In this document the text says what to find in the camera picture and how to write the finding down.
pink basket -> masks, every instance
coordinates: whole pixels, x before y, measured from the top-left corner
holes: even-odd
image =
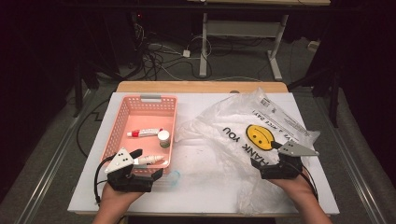
[[[176,96],[124,96],[101,160],[114,155],[122,147],[129,152],[142,148],[143,155],[141,157],[149,155],[163,156],[163,160],[144,166],[136,165],[133,169],[134,173],[152,174],[160,168],[163,168],[164,172],[168,173],[171,163],[176,111]],[[153,128],[163,128],[170,133],[169,147],[161,147],[157,135],[145,137],[127,136],[128,132],[134,130]]]

clear plastic bag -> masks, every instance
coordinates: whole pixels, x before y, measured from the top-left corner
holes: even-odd
[[[226,172],[238,173],[241,180],[237,196],[240,213],[276,212],[278,205],[288,198],[282,189],[261,179],[258,170],[251,166],[250,158],[263,165],[276,164],[277,151],[262,150],[255,145],[247,135],[250,125],[263,127],[280,144],[294,141],[312,147],[319,136],[319,132],[307,131],[258,88],[252,93],[239,93],[220,101],[196,119],[181,124],[175,141],[207,140],[207,146],[203,147],[217,154],[218,165]]]

white table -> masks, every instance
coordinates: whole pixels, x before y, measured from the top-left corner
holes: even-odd
[[[97,165],[106,145],[106,140],[121,101],[125,94],[131,92],[116,92],[113,94],[102,126],[96,136],[91,153],[86,161],[80,180],[69,204],[68,211],[78,214],[95,214],[98,206],[93,195],[93,177]],[[167,92],[167,95],[176,95],[177,123],[195,118],[205,108],[225,99],[232,93],[176,93]],[[303,123],[297,104],[291,93],[267,93],[268,97],[287,110],[299,122]],[[180,173],[177,185],[172,188],[153,188],[151,193],[144,194],[129,208],[128,213],[150,216],[243,216],[236,208],[236,195],[241,183],[238,178],[233,183],[225,184],[219,178],[223,175],[216,166],[213,152],[202,151],[202,142],[192,143],[188,148],[180,148],[174,143],[172,156],[172,170]],[[197,167],[195,173],[191,167]],[[104,168],[99,180],[106,179]],[[338,214],[327,178],[318,158],[310,161],[310,171],[316,180],[319,202],[326,214]],[[194,179],[207,177],[207,181],[196,182]],[[99,185],[101,194],[103,185]],[[291,203],[281,205],[276,212],[263,212],[260,217],[295,216],[297,211]]]

hand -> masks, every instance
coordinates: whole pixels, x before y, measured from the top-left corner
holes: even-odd
[[[303,170],[303,174],[308,176],[306,170]],[[288,194],[300,212],[304,223],[332,223],[321,209],[308,182],[301,175],[294,179],[270,179],[268,181],[279,186]]]
[[[305,169],[303,169],[303,174],[308,176]],[[311,187],[300,175],[294,179],[269,179],[268,181],[282,188],[293,201],[298,201],[304,195],[314,196]]]
[[[131,203],[136,201],[144,192],[119,192],[115,191],[109,184],[105,184],[102,191],[102,200],[99,211],[93,221],[99,223],[117,223],[126,213]]]

smiley face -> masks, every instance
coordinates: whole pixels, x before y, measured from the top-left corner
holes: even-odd
[[[274,136],[268,129],[253,124],[247,126],[247,138],[262,150],[271,150],[271,142],[275,141]]]

